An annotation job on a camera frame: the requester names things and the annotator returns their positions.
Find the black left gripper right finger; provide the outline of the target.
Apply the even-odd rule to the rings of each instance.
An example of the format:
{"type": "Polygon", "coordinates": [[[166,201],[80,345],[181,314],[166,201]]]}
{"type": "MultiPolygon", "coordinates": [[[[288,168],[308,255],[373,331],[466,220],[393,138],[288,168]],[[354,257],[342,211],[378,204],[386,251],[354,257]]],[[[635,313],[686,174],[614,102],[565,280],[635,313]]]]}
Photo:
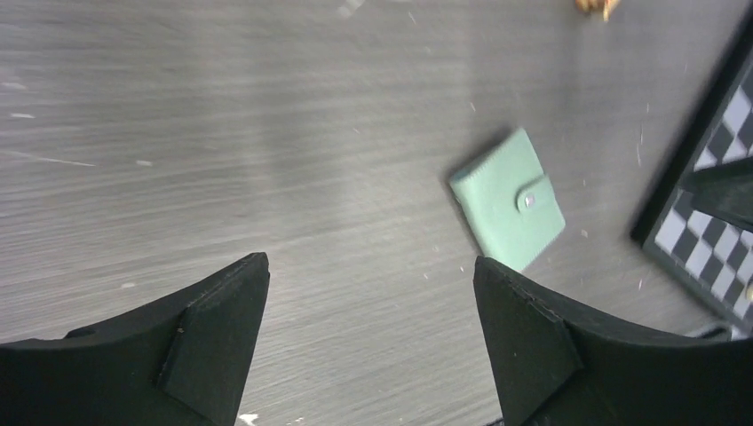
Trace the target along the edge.
{"type": "Polygon", "coordinates": [[[752,342],[644,327],[488,257],[473,287],[506,425],[749,425],[752,342]]]}

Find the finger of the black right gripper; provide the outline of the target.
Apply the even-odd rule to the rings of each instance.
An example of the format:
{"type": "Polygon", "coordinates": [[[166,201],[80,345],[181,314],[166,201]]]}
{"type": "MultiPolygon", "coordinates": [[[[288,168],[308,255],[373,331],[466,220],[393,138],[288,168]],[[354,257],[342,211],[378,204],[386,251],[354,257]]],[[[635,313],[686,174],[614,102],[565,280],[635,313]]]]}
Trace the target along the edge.
{"type": "Polygon", "coordinates": [[[681,188],[690,193],[693,209],[752,232],[751,157],[694,171],[681,188]]]}

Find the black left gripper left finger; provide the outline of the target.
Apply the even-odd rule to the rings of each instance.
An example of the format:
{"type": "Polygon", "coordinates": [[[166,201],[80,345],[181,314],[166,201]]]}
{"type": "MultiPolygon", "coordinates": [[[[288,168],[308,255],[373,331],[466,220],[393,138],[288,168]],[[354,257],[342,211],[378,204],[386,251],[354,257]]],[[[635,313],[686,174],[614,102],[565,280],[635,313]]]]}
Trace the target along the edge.
{"type": "Polygon", "coordinates": [[[234,424],[269,283],[252,253],[60,339],[4,343],[2,424],[234,424]]]}

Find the mint green card holder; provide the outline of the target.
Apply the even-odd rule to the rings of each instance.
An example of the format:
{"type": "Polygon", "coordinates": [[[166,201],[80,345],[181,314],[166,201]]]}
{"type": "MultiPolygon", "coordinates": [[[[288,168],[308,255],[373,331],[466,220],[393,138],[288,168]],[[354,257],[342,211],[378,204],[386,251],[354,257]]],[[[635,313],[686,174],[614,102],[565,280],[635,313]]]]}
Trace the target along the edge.
{"type": "Polygon", "coordinates": [[[517,128],[448,180],[481,253],[524,271],[566,220],[530,137],[517,128]]]}

